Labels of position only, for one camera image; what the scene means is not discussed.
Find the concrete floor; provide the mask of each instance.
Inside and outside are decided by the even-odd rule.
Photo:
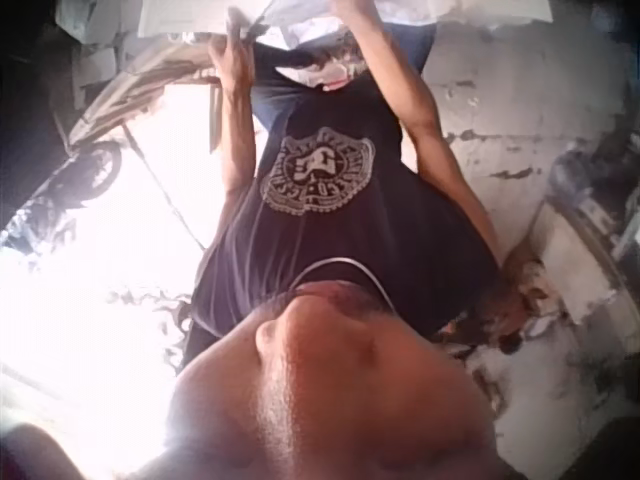
[[[424,72],[505,254],[526,234],[553,161],[592,147],[624,107],[626,49],[591,26],[590,9],[553,10],[553,24],[441,25]]]
[[[555,2],[553,24],[439,28],[424,78],[505,255],[526,236],[554,160],[594,148],[624,111],[627,51],[589,15]],[[515,356],[483,352],[476,361],[508,397],[496,423],[505,460],[532,480],[558,478],[612,418],[640,414],[615,387],[598,393],[594,384],[594,365],[615,365],[621,353],[606,309],[576,329],[556,326]]]

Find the peeling paint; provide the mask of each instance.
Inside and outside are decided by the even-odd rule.
[[[458,138],[463,142],[469,142],[471,140],[481,140],[484,142],[488,138],[497,138],[497,136],[490,137],[489,135],[478,135],[474,130],[465,130],[458,136]]]
[[[456,87],[478,88],[478,86],[476,85],[476,82],[474,82],[473,80],[463,80],[461,82],[456,82]]]
[[[500,180],[522,180],[523,178],[527,178],[531,174],[533,174],[533,168],[529,167],[515,173],[503,170],[502,172],[494,173],[489,176],[493,178],[499,178]]]

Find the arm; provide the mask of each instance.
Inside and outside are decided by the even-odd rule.
[[[226,230],[251,186],[256,169],[256,142],[251,110],[255,73],[253,52],[240,40],[241,17],[230,10],[228,34],[214,36],[209,54],[222,84],[222,183],[225,203],[216,240]]]
[[[418,175],[462,208],[499,261],[493,225],[442,136],[433,95],[384,31],[373,1],[334,0],[334,6],[353,32],[378,87],[413,141]]]

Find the white paper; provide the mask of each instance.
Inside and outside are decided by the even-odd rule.
[[[517,17],[552,22],[548,0],[462,0],[463,11],[484,17]]]
[[[405,25],[426,25],[441,18],[491,25],[512,23],[510,19],[553,21],[549,0],[376,0],[376,5],[385,22]],[[264,23],[278,28],[331,14],[328,0],[144,0],[139,35],[224,33],[231,6],[250,22],[264,13]]]
[[[271,0],[144,0],[138,35],[161,33],[225,33],[227,11],[238,8],[255,22]]]

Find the skin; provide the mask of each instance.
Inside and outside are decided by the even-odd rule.
[[[497,257],[433,96],[372,1],[332,4],[413,139],[420,177],[460,205]],[[210,51],[224,90],[222,233],[253,182],[253,66],[237,21]],[[499,469],[492,412],[463,368],[343,282],[304,284],[252,312],[181,374],[168,425],[167,452],[139,478],[489,479]]]

